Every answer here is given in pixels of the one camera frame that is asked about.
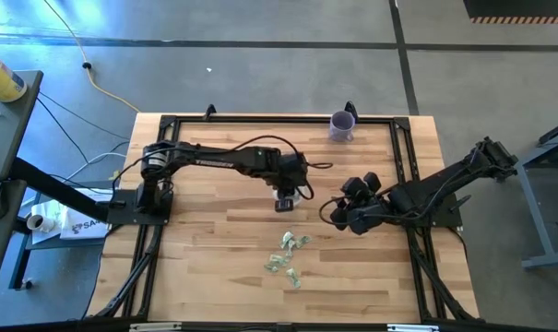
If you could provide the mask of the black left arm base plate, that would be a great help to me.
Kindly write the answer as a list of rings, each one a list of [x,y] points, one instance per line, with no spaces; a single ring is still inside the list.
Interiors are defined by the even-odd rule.
[[[125,207],[109,208],[107,222],[113,225],[160,226],[169,222],[172,211],[173,194],[165,195],[154,208],[140,208],[137,205],[136,190],[117,190],[112,200],[124,200]]]

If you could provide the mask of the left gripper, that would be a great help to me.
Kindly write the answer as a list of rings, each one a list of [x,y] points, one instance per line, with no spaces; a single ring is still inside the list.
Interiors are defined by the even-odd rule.
[[[293,211],[291,154],[283,154],[279,149],[269,149],[265,152],[265,161],[267,164],[265,183],[274,190],[278,199],[275,201],[275,211],[278,213]]]

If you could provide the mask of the grey metal table frame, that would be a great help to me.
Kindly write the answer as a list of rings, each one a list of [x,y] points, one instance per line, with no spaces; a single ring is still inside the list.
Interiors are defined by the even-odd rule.
[[[518,158],[516,172],[543,250],[522,267],[558,265],[558,125]]]

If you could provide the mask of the white printed paper bag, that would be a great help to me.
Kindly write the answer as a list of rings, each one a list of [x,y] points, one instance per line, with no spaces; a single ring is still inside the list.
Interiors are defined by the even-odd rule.
[[[113,196],[111,189],[77,188],[77,191],[97,202],[109,201]],[[110,226],[107,223],[86,216],[66,206],[61,208],[60,221],[62,223],[61,240],[101,239],[110,230]]]

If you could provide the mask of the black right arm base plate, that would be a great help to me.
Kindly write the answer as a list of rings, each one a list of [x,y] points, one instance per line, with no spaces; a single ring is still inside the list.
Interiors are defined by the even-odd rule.
[[[462,225],[456,194],[446,196],[434,204],[425,216],[420,219],[402,221],[405,227],[458,227]]]

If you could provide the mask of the black yellow hazard mat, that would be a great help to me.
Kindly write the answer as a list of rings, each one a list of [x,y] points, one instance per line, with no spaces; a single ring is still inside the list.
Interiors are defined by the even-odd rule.
[[[474,24],[557,24],[558,0],[463,0]]]

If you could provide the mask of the yellow wipes canister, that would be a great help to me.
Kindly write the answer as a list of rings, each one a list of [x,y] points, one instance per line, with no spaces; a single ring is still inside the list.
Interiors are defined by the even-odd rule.
[[[0,101],[16,101],[24,96],[27,89],[27,83],[0,60]]]

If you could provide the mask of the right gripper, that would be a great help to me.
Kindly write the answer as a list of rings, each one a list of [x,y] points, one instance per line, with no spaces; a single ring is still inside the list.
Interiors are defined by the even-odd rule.
[[[386,214],[386,207],[381,203],[352,202],[349,204],[347,221],[350,230],[363,235],[374,227],[380,226]]]

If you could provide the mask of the purple translucent cup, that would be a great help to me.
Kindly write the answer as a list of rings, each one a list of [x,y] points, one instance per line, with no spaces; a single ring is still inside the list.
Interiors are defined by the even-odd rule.
[[[337,142],[350,142],[353,140],[352,130],[356,121],[351,113],[339,111],[330,117],[328,136]]]

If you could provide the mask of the grey low shelf cart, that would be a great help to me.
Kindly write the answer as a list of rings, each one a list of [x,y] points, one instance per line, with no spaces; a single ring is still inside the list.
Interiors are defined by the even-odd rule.
[[[32,287],[32,282],[29,279],[24,278],[32,251],[98,246],[103,244],[103,239],[61,240],[58,237],[53,237],[49,240],[33,244],[32,235],[30,233],[24,234],[18,250],[15,267],[13,269],[11,279],[8,283],[8,288],[10,290],[21,291],[28,290]]]

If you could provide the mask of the black desk support bar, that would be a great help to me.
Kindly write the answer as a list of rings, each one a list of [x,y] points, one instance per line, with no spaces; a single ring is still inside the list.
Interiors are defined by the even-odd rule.
[[[108,209],[101,207],[92,198],[85,196],[76,189],[59,182],[48,173],[45,173],[20,158],[15,158],[9,173],[9,178],[22,180],[30,187],[65,206],[74,209],[86,216],[99,221],[106,221]]]

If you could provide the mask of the black aluminium table frame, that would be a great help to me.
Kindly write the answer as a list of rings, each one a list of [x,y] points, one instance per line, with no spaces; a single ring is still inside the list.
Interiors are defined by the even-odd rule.
[[[158,259],[139,280],[133,308],[152,321],[263,323],[417,323],[449,310],[427,279],[416,281],[407,233],[382,225],[358,236],[326,221],[329,199],[353,176],[375,172],[383,186],[431,175],[444,166],[430,116],[365,115],[349,143],[328,136],[319,114],[141,113],[135,122],[122,186],[140,182],[142,148],[171,138],[232,148],[244,141],[300,150],[313,163],[315,197],[278,213],[259,180],[205,167],[173,176],[174,202]],[[293,248],[276,273],[264,265],[283,234],[312,241]],[[301,282],[294,289],[286,270]]]

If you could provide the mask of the clear plastic cup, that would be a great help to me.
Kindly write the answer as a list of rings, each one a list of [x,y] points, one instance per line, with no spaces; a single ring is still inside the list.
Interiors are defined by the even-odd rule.
[[[302,193],[304,192],[305,190],[302,186],[297,186],[293,190],[287,190],[287,191],[275,190],[273,192],[273,195],[276,200],[281,200],[281,199],[290,200],[292,204],[296,207],[302,202],[303,200]]]

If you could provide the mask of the dark grey desk top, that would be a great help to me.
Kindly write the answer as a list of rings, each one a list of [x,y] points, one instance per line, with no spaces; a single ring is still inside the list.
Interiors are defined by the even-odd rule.
[[[17,74],[28,87],[20,99],[8,103],[0,101],[0,181],[9,175],[43,79],[41,70],[17,71]]]

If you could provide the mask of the white metal hinge bracket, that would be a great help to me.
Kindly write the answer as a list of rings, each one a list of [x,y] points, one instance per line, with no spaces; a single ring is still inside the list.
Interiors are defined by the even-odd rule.
[[[440,332],[439,326],[418,324],[387,324],[387,332]]]
[[[149,322],[132,324],[128,332],[174,332],[182,329],[183,325],[177,322]]]

